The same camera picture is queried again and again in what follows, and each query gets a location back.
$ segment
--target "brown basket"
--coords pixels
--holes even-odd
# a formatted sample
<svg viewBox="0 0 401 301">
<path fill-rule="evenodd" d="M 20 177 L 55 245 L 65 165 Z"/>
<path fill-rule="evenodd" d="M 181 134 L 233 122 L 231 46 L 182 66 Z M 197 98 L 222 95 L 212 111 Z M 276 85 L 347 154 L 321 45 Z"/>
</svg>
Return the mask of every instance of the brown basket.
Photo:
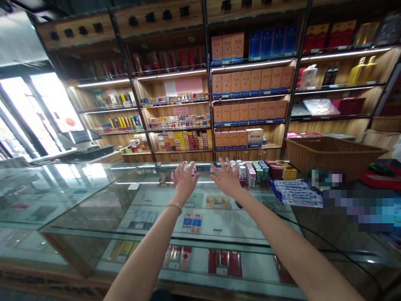
<svg viewBox="0 0 401 301">
<path fill-rule="evenodd" d="M 304 175 L 309 169 L 326 169 L 357 180 L 368 165 L 388 150 L 332 137 L 286 139 L 288 158 Z"/>
</svg>

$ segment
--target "human hand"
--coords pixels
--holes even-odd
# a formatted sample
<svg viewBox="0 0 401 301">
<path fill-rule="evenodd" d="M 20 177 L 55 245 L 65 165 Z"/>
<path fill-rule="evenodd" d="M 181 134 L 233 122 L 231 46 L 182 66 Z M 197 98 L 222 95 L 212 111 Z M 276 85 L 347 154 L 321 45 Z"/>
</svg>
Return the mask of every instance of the human hand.
<svg viewBox="0 0 401 301">
<path fill-rule="evenodd" d="M 184 166 L 186 163 L 187 161 L 182 162 L 177 166 L 175 171 L 171 172 L 171 180 L 175 184 L 175 196 L 173 199 L 183 207 L 193 192 L 200 175 L 200 173 L 196 173 L 192 179 L 191 173 L 195 162 L 192 162 L 191 166 L 189 166 L 188 170 L 185 172 Z"/>
<path fill-rule="evenodd" d="M 213 165 L 213 163 L 211 163 L 210 166 L 217 176 L 211 175 L 210 177 L 222 192 L 224 192 L 228 196 L 231 196 L 232 198 L 235 198 L 235 196 L 238 195 L 239 191 L 243 189 L 241 187 L 241 184 L 239 183 L 238 178 L 238 163 L 235 164 L 235 172 L 233 172 L 230 160 L 228 158 L 226 158 L 227 165 L 224 163 L 222 158 L 220 158 L 219 161 L 223 172 L 220 172 Z"/>
</svg>

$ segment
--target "glass countertop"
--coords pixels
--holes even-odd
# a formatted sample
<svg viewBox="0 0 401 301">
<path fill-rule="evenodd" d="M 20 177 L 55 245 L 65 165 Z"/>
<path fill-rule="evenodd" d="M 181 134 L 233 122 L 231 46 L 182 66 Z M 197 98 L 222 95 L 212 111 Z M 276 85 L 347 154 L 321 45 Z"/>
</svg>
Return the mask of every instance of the glass countertop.
<svg viewBox="0 0 401 301">
<path fill-rule="evenodd" d="M 38 230 L 138 166 L 57 164 L 0 170 L 0 227 Z"/>
</svg>

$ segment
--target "wooden shelving unit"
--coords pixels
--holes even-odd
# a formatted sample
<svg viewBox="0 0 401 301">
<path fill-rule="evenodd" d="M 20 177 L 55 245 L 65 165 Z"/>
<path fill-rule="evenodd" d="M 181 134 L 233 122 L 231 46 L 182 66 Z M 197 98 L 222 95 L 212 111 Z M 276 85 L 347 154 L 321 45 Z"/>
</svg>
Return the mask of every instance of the wooden shelving unit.
<svg viewBox="0 0 401 301">
<path fill-rule="evenodd" d="M 307 26 L 321 23 L 336 23 L 358 20 L 357 28 L 366 22 L 380 21 L 385 10 L 376 16 L 369 12 L 382 6 L 392 9 L 394 4 L 384 0 L 382 3 L 362 1 L 315 0 L 272 1 L 271 3 L 253 1 L 249 7 L 243 2 L 233 0 L 228 10 L 222 3 L 211 0 L 156 1 L 137 6 L 113 8 L 90 15 L 37 24 L 37 32 L 45 46 L 58 76 L 64 81 L 66 90 L 83 124 L 102 136 L 100 144 L 129 145 L 134 135 L 142 131 L 148 141 L 149 151 L 125 154 L 126 162 L 145 161 L 212 161 L 220 156 L 230 159 L 259 160 L 285 157 L 285 138 L 288 131 L 337 132 L 353 135 L 361 139 L 371 124 L 381 96 L 386 89 L 393 69 L 400 57 L 401 47 L 397 43 L 369 43 L 363 46 L 347 46 L 338 49 L 318 49 L 302 51 Z M 298 25 L 296 52 L 282 57 L 264 58 L 258 61 L 249 59 L 250 32 L 268 27 Z M 244 32 L 244 59 L 242 62 L 222 66 L 212 65 L 211 37 L 223 34 Z M 170 59 L 173 53 L 181 60 L 182 53 L 199 52 L 197 61 L 184 59 L 185 64 L 163 68 L 162 58 Z M 351 69 L 362 57 L 375 56 L 377 63 L 375 78 L 355 85 L 348 83 Z M 102 74 L 93 76 L 92 68 L 108 65 Z M 325 73 L 330 65 L 338 63 L 338 73 L 333 85 L 323 86 Z M 297 88 L 299 69 L 317 64 L 317 75 L 313 88 Z M 212 76 L 233 72 L 252 71 L 282 66 L 294 67 L 294 81 L 290 91 L 277 94 L 213 98 Z M 180 94 L 195 94 L 188 99 L 159 98 Z M 96 102 L 96 97 L 104 96 L 104 106 Z M 112 105 L 108 94 L 130 95 L 131 107 Z M 325 97 L 330 100 L 344 97 L 365 98 L 360 114 L 340 115 L 321 118 L 291 118 L 294 104 L 311 97 Z M 267 121 L 262 124 L 215 126 L 213 108 L 224 105 L 249 104 L 285 100 L 287 112 L 284 120 Z M 209 119 L 207 125 L 200 127 L 155 128 L 152 118 L 196 115 Z M 136 116 L 142 129 L 133 128 L 102 130 L 102 124 L 110 119 Z M 223 131 L 262 128 L 269 144 L 261 149 L 216 151 L 214 133 Z M 212 131 L 212 149 L 162 151 L 155 140 L 161 132 Z"/>
</svg>

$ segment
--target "glass display case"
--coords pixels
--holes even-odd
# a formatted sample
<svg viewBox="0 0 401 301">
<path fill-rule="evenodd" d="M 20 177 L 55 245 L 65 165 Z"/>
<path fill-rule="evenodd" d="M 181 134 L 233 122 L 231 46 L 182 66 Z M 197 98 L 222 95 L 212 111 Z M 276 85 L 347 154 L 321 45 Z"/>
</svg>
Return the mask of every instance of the glass display case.
<svg viewBox="0 0 401 301">
<path fill-rule="evenodd" d="M 158 286 L 180 282 L 223 292 L 305 299 L 255 222 L 210 179 L 209 164 L 196 163 L 200 177 L 175 225 Z M 94 287 L 102 288 L 104 296 L 127 258 L 174 195 L 170 175 L 177 165 L 144 163 L 137 166 L 44 226 L 41 234 Z M 282 205 L 266 182 L 249 191 L 276 213 L 295 223 L 299 220 L 294 207 Z M 307 212 L 301 214 L 303 221 L 308 220 Z M 198 219 L 198 226 L 188 226 L 184 221 L 188 218 Z M 316 218 L 313 211 L 310 218 Z M 287 223 L 304 235 L 298 225 Z M 309 227 L 316 230 L 319 225 Z M 372 268 L 377 272 L 397 266 L 396 261 L 379 249 L 367 243 L 365 247 L 363 251 L 350 247 L 346 253 L 368 270 Z M 347 279 L 354 279 L 351 283 L 359 291 L 370 283 L 376 294 L 373 281 L 354 263 L 333 249 L 323 245 L 319 249 Z M 175 286 L 167 285 L 167 288 L 176 292 Z"/>
</svg>

